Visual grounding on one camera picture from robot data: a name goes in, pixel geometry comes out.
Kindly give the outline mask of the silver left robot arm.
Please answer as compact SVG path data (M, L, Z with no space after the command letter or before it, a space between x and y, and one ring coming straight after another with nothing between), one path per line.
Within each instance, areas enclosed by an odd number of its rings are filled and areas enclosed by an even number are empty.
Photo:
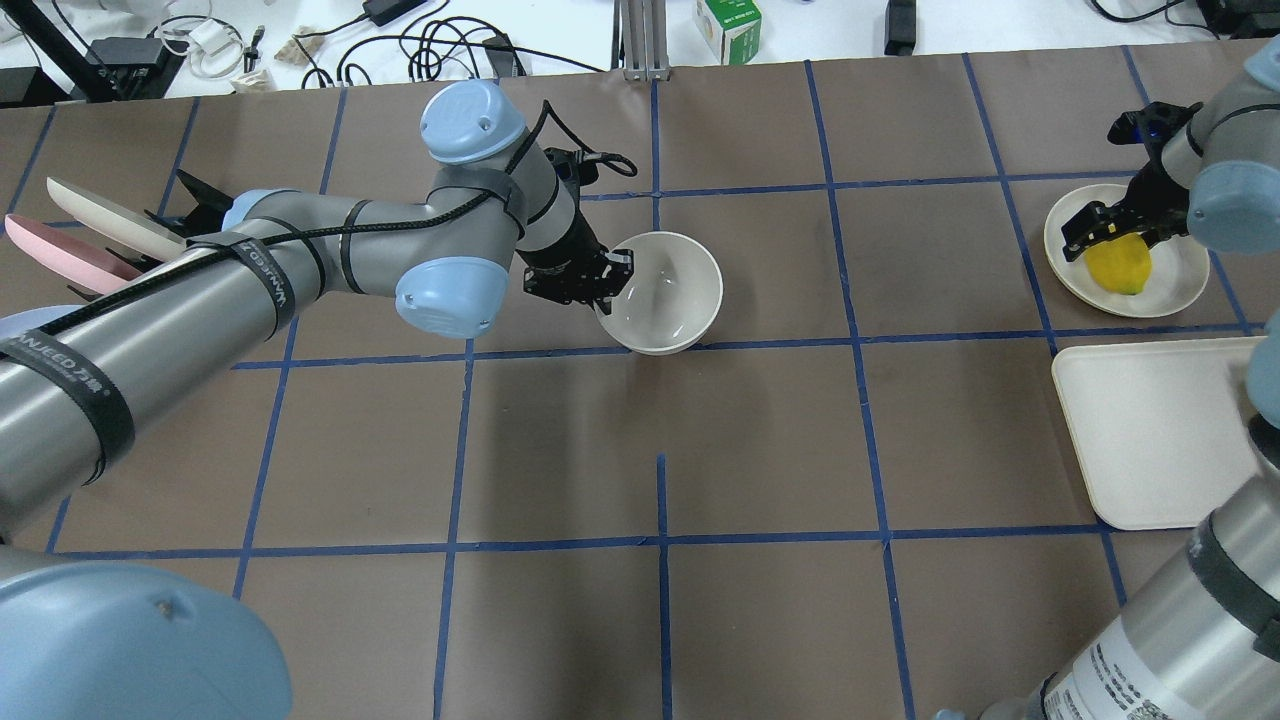
M541 149L502 88L456 82L420 133L440 169L421 202L301 190L220 196L219 227L163 234L157 266L41 325L3 336L3 716L284 719L285 656L251 609L147 565L13 548L13 536L134 447L183 398L329 292L392 299L420 331L476 340L515 259L524 290L611 311L634 255L580 208L599 167L635 164L576 141Z

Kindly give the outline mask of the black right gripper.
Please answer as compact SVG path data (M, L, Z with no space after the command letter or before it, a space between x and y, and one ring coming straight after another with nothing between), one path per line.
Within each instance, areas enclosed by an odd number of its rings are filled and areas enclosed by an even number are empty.
M1148 161L1130 179L1124 196L1111 206L1087 202L1061 227L1062 258L1074 263L1088 249L1137 232L1148 250L1188 234L1189 190L1175 179L1164 159L1175 138L1204 106L1151 102L1124 111L1108 129L1112 145L1140 145Z

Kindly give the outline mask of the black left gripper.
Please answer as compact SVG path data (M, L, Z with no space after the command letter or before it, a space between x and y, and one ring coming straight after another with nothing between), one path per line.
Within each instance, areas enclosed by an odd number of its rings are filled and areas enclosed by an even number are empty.
M634 277L635 256L628 249L608 251L582 215L552 245L521 251L525 293L568 305L608 305Z

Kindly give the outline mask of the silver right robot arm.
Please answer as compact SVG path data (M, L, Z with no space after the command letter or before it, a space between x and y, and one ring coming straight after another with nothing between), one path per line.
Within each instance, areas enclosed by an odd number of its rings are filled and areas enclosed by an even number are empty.
M1079 299L1160 316L1193 300L1210 252L1277 250L1277 40L1210 101L1128 111L1108 141L1147 164L1044 222ZM1277 319L1253 338L1069 348L1052 377L1100 518L1188 537L1070 661L983 717L1275 719Z

